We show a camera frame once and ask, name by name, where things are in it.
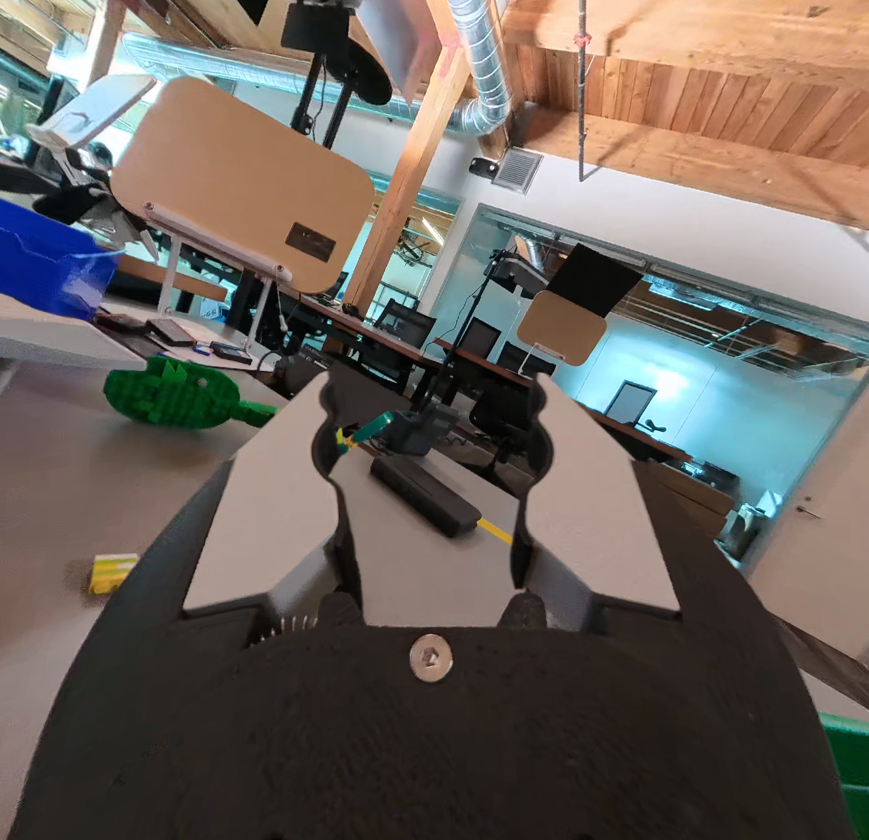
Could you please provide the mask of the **white desk top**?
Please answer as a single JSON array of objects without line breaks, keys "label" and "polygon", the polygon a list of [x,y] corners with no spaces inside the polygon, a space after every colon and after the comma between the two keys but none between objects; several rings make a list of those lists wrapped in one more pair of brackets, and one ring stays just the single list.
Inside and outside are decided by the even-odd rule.
[{"label": "white desk top", "polygon": [[1,296],[1,357],[27,363],[142,370],[146,361],[95,325],[33,309]]}]

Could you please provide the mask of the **large tan panel on stand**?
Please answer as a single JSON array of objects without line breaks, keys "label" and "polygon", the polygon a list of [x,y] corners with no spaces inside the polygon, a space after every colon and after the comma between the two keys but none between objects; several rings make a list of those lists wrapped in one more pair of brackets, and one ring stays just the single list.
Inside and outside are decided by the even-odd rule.
[{"label": "large tan panel on stand", "polygon": [[259,304],[271,349],[278,293],[332,287],[375,198],[357,164],[193,77],[163,86],[110,187],[128,213],[273,291]]}]

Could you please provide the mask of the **wooden desk row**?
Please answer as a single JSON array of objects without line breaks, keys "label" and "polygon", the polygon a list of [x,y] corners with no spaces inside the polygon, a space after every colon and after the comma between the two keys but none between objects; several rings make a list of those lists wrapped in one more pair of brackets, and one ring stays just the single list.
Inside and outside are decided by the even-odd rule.
[{"label": "wooden desk row", "polygon": [[[341,310],[320,304],[320,302],[317,302],[310,296],[300,296],[299,302],[306,309],[323,316],[329,321],[329,335],[338,336],[338,331],[342,331],[365,341],[377,343],[399,354],[410,365],[423,368],[422,387],[411,398],[413,403],[420,402],[429,393],[432,385],[435,383],[435,376],[443,366],[443,360],[429,356],[420,348],[411,346],[396,336],[367,325],[362,320],[352,317]],[[461,363],[474,365],[484,375],[497,378],[501,385],[511,385],[525,389],[529,389],[531,386],[532,379],[525,378],[515,372],[497,366],[479,356],[474,356],[467,350],[460,348],[455,355]],[[677,460],[681,463],[692,461],[692,456],[681,449],[661,442],[633,426],[617,422],[586,406],[582,406],[582,408],[636,459],[642,461],[650,459],[659,463],[664,463],[669,459]]]}]

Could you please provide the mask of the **green plastic bin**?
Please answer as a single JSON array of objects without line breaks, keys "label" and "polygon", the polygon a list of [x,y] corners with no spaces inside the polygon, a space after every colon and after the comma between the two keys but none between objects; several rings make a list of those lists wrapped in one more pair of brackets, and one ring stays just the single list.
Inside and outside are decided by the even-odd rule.
[{"label": "green plastic bin", "polygon": [[868,838],[868,723],[820,713],[839,772],[845,807],[859,839]]}]

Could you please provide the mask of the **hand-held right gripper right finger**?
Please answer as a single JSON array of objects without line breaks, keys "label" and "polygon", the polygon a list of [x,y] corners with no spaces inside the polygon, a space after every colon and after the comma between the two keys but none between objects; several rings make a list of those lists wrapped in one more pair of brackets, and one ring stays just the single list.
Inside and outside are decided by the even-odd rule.
[{"label": "hand-held right gripper right finger", "polygon": [[556,629],[591,630],[608,608],[677,619],[633,458],[551,378],[535,378],[528,404],[534,480],[516,517],[516,588],[542,601]]}]

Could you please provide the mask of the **grey blue device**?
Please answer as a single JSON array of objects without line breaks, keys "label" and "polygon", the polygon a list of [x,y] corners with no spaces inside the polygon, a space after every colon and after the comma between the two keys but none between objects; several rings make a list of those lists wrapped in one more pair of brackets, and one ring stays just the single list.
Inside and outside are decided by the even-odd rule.
[{"label": "grey blue device", "polygon": [[425,456],[435,442],[446,437],[460,419],[460,412],[442,403],[429,403],[422,411],[394,411],[380,434],[387,451]]}]

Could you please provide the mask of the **wall vent grille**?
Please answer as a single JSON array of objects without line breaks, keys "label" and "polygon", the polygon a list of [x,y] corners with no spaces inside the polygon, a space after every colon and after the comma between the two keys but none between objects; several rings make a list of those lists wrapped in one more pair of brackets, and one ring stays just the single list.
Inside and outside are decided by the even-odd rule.
[{"label": "wall vent grille", "polygon": [[496,166],[493,186],[527,195],[544,156],[524,148],[508,148]]}]

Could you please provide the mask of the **wooden post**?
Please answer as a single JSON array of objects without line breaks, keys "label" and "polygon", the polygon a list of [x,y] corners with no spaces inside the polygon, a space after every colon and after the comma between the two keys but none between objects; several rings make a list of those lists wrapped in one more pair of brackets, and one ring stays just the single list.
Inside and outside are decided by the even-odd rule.
[{"label": "wooden post", "polygon": [[344,303],[353,306],[361,318],[366,316],[375,297],[469,75],[462,43],[458,38],[452,39],[441,49],[420,110],[349,278]]}]

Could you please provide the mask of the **blue plastic bin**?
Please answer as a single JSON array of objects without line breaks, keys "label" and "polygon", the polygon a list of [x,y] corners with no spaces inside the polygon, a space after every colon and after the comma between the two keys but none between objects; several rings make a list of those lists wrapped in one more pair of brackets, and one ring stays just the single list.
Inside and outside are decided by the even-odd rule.
[{"label": "blue plastic bin", "polygon": [[85,232],[1,201],[1,292],[32,309],[92,321],[122,253],[101,248]]}]

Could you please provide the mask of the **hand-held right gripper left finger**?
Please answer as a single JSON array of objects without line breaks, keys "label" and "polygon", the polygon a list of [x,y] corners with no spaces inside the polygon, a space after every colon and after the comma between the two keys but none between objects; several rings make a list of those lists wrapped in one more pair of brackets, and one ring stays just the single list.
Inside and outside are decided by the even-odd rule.
[{"label": "hand-held right gripper left finger", "polygon": [[336,403],[316,375],[232,458],[183,612],[259,608],[270,624],[344,591],[362,606],[349,513],[332,471]]}]

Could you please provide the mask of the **black square panel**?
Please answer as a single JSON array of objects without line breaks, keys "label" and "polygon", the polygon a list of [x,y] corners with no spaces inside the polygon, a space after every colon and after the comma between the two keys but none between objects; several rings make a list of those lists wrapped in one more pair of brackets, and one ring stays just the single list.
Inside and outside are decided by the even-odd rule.
[{"label": "black square panel", "polygon": [[553,274],[546,291],[606,317],[643,276],[642,271],[578,243]]}]

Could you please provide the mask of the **teal yellow lego piece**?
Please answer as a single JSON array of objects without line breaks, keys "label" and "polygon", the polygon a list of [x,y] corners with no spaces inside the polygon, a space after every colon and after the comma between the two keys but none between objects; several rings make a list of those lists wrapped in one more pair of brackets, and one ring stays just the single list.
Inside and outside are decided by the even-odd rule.
[{"label": "teal yellow lego piece", "polygon": [[383,432],[395,419],[392,411],[385,411],[378,417],[363,425],[347,425],[339,427],[335,433],[335,441],[340,456],[346,454],[361,444],[367,443],[372,438]]}]

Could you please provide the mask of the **silver ventilation duct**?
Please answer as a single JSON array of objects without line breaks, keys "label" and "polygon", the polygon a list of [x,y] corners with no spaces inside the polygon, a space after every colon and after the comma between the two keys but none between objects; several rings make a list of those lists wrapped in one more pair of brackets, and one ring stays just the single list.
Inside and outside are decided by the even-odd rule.
[{"label": "silver ventilation duct", "polygon": [[476,98],[459,105],[449,126],[480,138],[505,126],[513,110],[496,0],[447,0],[459,32]]}]

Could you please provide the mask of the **black rectangular box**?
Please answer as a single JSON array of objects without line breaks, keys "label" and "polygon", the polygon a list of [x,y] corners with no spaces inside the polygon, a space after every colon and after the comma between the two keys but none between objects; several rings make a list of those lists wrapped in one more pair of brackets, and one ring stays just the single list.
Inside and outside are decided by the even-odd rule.
[{"label": "black rectangular box", "polygon": [[482,519],[477,508],[411,456],[375,457],[370,474],[446,538],[466,536]]}]

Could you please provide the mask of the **small tan panel on stand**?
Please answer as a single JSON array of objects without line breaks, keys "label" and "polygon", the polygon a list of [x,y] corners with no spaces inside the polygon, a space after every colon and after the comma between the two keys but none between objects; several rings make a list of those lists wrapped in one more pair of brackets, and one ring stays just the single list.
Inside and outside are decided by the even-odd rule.
[{"label": "small tan panel on stand", "polygon": [[606,334],[606,320],[551,291],[534,296],[516,336],[570,367],[582,366]]}]

